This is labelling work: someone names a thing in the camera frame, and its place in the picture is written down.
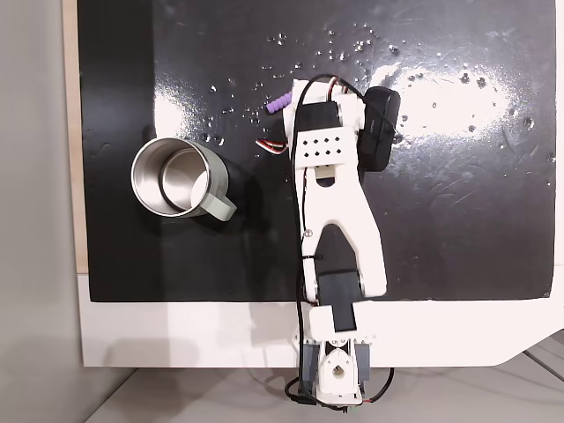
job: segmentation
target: gray wall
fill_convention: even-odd
[[[0,1],[0,60],[0,421],[85,421],[131,370],[81,364],[60,0]]]

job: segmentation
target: purple cylinder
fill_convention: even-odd
[[[278,97],[274,101],[266,105],[268,113],[273,114],[285,108],[288,104],[292,102],[292,92],[284,94],[282,97]]]

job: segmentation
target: metal mug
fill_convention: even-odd
[[[178,138],[145,144],[131,166],[131,187],[149,211],[169,218],[210,213],[227,221],[237,207],[226,197],[229,177],[215,152]]]

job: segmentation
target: robotic arm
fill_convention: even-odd
[[[336,93],[329,100],[331,92],[341,91],[334,85],[295,81],[284,122],[300,211],[304,294],[315,305],[308,311],[308,334],[301,337],[300,383],[313,403],[345,410],[362,404],[369,376],[374,322],[366,299],[386,292],[380,233],[360,186],[359,158],[367,158],[364,168],[372,170],[380,149],[378,162],[387,155],[387,164],[399,95],[376,87],[371,97],[377,101],[368,102],[368,93]],[[318,244],[330,224],[352,247],[356,269],[316,269],[322,259]]]

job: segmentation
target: black tabletop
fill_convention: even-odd
[[[283,139],[263,104],[337,73],[400,92],[390,164],[363,189],[387,301],[550,294],[554,1],[79,0],[93,301],[292,301],[297,252]],[[130,166],[155,136],[227,164],[227,223],[162,219]]]

